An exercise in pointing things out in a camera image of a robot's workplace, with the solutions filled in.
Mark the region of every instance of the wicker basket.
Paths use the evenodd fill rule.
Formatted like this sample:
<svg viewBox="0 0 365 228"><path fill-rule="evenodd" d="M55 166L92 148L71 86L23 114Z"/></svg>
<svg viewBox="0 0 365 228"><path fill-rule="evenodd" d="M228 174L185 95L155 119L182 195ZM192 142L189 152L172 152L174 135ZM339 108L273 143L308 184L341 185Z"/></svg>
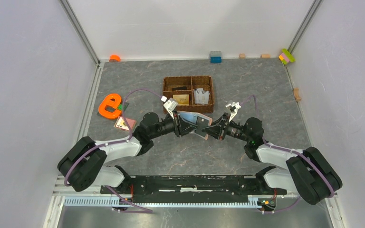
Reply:
<svg viewBox="0 0 365 228"><path fill-rule="evenodd" d="M173 88L186 86L187 90L175 90ZM208 104L195 104L194 89L203 88L205 91L210 91ZM165 77L163 80L163 95L167 98L172 98L173 95L190 95L190 105L177 106L177 111L187 111L195 113L213 113L214 94L213 83L211 76L180 76L180 77Z"/></svg>

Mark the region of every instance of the wooden block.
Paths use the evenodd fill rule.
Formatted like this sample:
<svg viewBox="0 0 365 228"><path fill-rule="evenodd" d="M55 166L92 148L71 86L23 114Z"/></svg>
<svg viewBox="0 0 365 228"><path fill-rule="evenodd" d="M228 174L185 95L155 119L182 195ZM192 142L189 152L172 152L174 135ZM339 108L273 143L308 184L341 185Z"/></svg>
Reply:
<svg viewBox="0 0 365 228"><path fill-rule="evenodd" d="M295 96L297 102L301 101L301 97L298 95L298 88L293 89L293 96Z"/></svg>

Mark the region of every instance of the blue block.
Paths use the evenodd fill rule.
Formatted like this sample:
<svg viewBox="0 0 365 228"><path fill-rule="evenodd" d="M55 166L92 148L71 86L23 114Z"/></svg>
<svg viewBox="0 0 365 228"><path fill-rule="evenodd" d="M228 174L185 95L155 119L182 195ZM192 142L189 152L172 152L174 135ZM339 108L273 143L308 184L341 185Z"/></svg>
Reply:
<svg viewBox="0 0 365 228"><path fill-rule="evenodd" d="M211 57L211 63L221 63L221 57Z"/></svg>

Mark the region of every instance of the white wall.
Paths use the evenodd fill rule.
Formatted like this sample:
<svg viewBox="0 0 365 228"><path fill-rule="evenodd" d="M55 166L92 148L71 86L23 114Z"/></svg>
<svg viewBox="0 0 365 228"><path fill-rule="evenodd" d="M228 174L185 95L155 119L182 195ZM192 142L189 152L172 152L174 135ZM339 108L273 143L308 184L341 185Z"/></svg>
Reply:
<svg viewBox="0 0 365 228"><path fill-rule="evenodd" d="M94 69L57 0L0 1L0 228L42 226Z"/></svg>
<svg viewBox="0 0 365 228"><path fill-rule="evenodd" d="M311 139L342 178L348 227L365 227L365 1L323 1L293 54Z"/></svg>
<svg viewBox="0 0 365 228"><path fill-rule="evenodd" d="M100 59L277 56L312 0L69 0Z"/></svg>

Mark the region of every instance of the wall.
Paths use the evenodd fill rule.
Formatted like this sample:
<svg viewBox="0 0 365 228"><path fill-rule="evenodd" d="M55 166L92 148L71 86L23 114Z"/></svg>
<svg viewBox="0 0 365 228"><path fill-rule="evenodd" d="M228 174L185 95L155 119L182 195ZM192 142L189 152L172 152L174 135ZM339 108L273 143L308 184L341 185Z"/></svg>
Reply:
<svg viewBox="0 0 365 228"><path fill-rule="evenodd" d="M277 56L312 0L69 0L100 59Z"/></svg>
<svg viewBox="0 0 365 228"><path fill-rule="evenodd" d="M57 0L0 1L0 227L42 226L94 70Z"/></svg>
<svg viewBox="0 0 365 228"><path fill-rule="evenodd" d="M293 54L310 137L342 178L348 227L365 227L365 1L322 2Z"/></svg>

